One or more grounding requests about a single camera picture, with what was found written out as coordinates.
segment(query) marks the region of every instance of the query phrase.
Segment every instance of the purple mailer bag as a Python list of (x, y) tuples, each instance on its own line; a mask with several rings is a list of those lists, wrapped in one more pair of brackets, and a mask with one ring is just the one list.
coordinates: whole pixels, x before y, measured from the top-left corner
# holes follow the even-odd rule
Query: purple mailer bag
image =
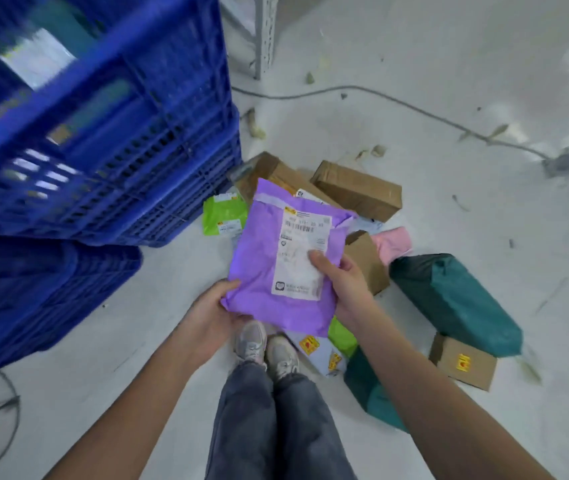
[(338, 265), (354, 217), (260, 178), (229, 269), (229, 279), (241, 284), (222, 299), (224, 307), (284, 330), (327, 337), (336, 296), (308, 251), (321, 250)]

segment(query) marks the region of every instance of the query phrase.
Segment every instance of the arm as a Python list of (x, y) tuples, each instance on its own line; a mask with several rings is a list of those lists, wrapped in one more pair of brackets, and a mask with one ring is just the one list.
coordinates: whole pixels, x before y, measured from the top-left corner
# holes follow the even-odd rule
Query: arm
[(420, 454), (439, 480), (553, 480), (486, 411), (437, 370), (378, 307), (353, 261), (321, 253), (315, 267), (333, 283), (336, 315), (356, 336)]
[(47, 480), (135, 480), (193, 372), (242, 318), (220, 306), (239, 282), (220, 281), (193, 303), (133, 382), (45, 477)]

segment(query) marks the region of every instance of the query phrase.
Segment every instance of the yellow sticker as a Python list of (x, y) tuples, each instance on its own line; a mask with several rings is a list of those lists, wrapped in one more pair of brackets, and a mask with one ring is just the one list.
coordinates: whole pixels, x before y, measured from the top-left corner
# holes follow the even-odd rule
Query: yellow sticker
[(329, 358), (329, 372), (335, 371), (341, 360), (342, 357), (340, 355), (336, 354), (335, 352), (332, 353), (331, 357)]
[(469, 367), (472, 364), (472, 358), (465, 354), (458, 354), (458, 363), (456, 368), (459, 371), (469, 372)]
[(304, 339), (300, 341), (300, 346), (303, 348), (306, 355), (311, 355), (316, 350), (318, 350), (318, 347), (321, 346), (321, 343), (318, 341), (318, 339), (316, 339), (316, 337), (313, 337), (312, 335), (307, 335)]

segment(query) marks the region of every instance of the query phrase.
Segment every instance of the person's right hand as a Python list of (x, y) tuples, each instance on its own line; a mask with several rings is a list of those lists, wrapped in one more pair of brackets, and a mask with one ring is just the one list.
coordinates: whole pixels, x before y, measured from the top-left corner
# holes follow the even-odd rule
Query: person's right hand
[(362, 271), (346, 254), (340, 259), (340, 267), (331, 264), (329, 259), (317, 250), (309, 251), (309, 261), (331, 280), (338, 295), (336, 317), (349, 331), (356, 334), (360, 324), (359, 318), (368, 316), (371, 307), (376, 306)]

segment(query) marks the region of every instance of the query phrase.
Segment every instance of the jeans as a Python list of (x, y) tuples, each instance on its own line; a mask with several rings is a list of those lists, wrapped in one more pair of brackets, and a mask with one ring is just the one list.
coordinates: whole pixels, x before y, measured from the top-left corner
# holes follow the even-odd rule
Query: jeans
[(302, 374), (275, 384), (243, 362), (222, 389), (206, 480), (352, 480), (336, 425), (316, 385)]

